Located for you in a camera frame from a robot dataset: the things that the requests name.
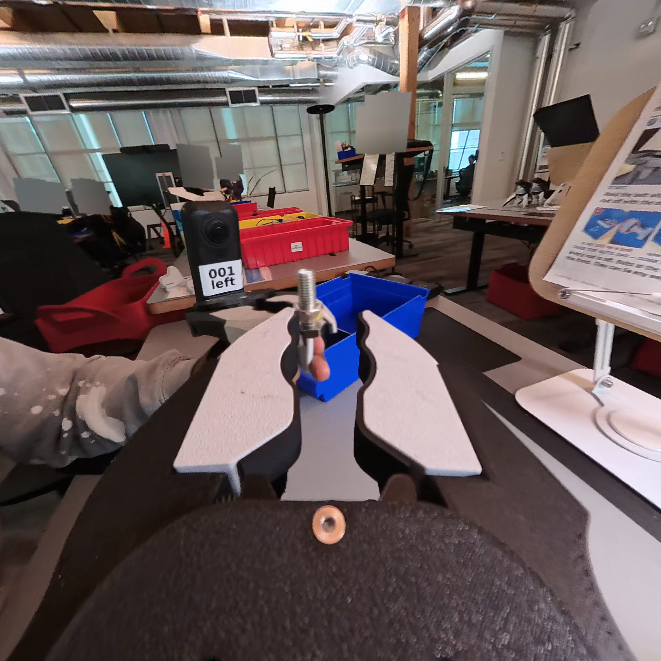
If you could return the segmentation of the slim silver ventilation duct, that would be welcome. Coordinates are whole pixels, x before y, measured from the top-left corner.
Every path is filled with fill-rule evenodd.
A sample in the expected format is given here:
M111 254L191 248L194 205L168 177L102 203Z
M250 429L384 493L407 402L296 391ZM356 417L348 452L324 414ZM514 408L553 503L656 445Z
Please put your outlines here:
M314 88L258 89L260 105L311 106L321 103ZM74 93L65 95L65 99L72 112L230 107L224 88Z

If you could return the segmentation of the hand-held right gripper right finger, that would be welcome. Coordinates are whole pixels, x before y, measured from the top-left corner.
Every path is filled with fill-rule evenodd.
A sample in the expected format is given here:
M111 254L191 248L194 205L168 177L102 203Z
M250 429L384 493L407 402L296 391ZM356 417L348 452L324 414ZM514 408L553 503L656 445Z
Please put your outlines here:
M362 381L356 431L423 475L482 474L438 362L371 311L359 314L356 340Z

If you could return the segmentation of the small black panel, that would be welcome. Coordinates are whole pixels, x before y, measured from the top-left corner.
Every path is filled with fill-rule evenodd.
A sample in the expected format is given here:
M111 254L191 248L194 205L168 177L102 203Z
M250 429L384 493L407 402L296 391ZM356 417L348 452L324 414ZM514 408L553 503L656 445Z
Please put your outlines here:
M590 144L600 135L589 94L539 108L533 120L552 148Z

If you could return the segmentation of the white charging dock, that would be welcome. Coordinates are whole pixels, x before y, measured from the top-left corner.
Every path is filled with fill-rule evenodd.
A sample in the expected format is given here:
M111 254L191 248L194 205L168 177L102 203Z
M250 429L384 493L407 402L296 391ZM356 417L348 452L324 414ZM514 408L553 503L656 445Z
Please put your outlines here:
M164 275L159 278L159 286L166 293L174 293L179 290L192 295L194 284L191 276L184 276L175 266L169 266Z

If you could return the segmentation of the black rectangular device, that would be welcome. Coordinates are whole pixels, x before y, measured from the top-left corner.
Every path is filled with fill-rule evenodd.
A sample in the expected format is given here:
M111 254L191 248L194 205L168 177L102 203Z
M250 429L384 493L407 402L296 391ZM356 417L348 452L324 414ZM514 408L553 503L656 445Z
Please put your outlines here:
M406 285L411 285L415 286L421 289L424 289L427 292L427 298L428 300L431 300L435 298L438 295L442 295L445 293L444 287L441 285L441 283L437 282L427 282L427 281L422 281L422 280L411 280L409 278L403 277L399 274L392 274L389 276L385 277L386 280L392 281L392 282L398 282L401 284L406 284Z

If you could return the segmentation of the small wooden board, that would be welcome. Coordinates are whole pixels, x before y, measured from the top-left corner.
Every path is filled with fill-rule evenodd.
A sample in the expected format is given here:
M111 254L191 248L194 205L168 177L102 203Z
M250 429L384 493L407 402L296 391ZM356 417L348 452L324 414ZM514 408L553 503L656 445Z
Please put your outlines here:
M551 188L573 182L594 142L549 148L547 163Z

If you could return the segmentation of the black silver desk tools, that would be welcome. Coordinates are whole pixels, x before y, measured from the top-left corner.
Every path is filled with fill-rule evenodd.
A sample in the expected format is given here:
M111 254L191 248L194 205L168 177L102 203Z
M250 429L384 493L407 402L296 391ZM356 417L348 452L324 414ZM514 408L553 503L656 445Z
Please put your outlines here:
M542 206L550 198L550 181L535 177L533 181L519 179L516 181L516 188L502 207L518 206L526 208L530 205Z

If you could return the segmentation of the white stand rod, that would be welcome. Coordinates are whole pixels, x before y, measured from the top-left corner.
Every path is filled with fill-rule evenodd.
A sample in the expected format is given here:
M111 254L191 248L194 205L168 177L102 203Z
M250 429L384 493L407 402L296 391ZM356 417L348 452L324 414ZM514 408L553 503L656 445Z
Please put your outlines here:
M596 319L596 342L594 346L593 377L595 387L608 381L611 373L611 355L615 336L615 325L600 318Z

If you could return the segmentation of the wooden support post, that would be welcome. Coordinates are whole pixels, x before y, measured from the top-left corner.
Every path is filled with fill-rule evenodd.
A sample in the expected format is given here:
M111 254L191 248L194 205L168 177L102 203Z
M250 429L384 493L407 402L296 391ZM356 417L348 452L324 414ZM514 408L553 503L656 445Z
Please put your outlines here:
M420 7L407 5L399 13L399 89L410 94L408 139L416 137L419 27Z

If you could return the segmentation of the printed instruction poster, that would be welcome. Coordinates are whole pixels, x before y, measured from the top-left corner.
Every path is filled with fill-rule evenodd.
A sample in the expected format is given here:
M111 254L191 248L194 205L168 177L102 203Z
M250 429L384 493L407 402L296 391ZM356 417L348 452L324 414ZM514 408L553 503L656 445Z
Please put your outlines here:
M660 317L660 87L545 280Z

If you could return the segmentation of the black standing desk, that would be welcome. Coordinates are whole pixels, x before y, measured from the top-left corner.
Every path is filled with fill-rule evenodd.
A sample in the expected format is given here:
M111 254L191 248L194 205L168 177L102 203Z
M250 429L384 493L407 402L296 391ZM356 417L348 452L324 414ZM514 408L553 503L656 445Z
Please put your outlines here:
M405 223L424 191L433 154L430 142L410 139L404 152L376 157L374 178L383 178L384 190L376 190L375 183L358 184L352 202L357 240L374 247L388 245L396 259L404 256L406 246L412 248L404 236Z

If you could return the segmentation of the blue plastic bin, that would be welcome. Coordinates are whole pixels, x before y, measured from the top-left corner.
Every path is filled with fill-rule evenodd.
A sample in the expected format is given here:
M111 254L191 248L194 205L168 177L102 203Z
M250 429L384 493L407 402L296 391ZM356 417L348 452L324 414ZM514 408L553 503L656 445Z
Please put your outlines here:
M330 377L318 382L309 374L301 373L297 385L302 392L327 402L359 379L356 342L359 314L371 311L404 334L416 338L428 292L411 284L348 274L319 284L317 297L335 316L338 327L337 332L325 340Z

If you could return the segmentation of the black jacket yellow print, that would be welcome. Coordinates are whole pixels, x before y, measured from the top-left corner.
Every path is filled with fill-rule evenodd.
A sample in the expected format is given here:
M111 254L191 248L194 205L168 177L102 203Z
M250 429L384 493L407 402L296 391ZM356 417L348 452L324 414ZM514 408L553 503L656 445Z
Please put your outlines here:
M112 277L119 277L131 260L138 261L147 251L143 225L125 208L73 218L62 227Z

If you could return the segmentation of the silver hex bolt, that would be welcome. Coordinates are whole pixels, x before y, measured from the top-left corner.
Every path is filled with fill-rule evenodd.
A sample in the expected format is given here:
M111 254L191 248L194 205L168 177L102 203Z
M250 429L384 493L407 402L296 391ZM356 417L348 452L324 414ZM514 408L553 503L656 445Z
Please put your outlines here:
M298 309L312 313L318 308L316 273L312 269L300 269L297 272Z

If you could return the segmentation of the red box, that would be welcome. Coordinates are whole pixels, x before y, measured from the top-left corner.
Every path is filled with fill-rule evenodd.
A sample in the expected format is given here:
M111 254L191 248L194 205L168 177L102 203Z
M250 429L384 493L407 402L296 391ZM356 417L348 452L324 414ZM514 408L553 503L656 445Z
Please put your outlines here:
M486 301L524 321L558 317L563 308L539 296L529 282L527 267L517 263L495 269L486 289Z
M660 341L645 338L634 352L629 367L660 379Z

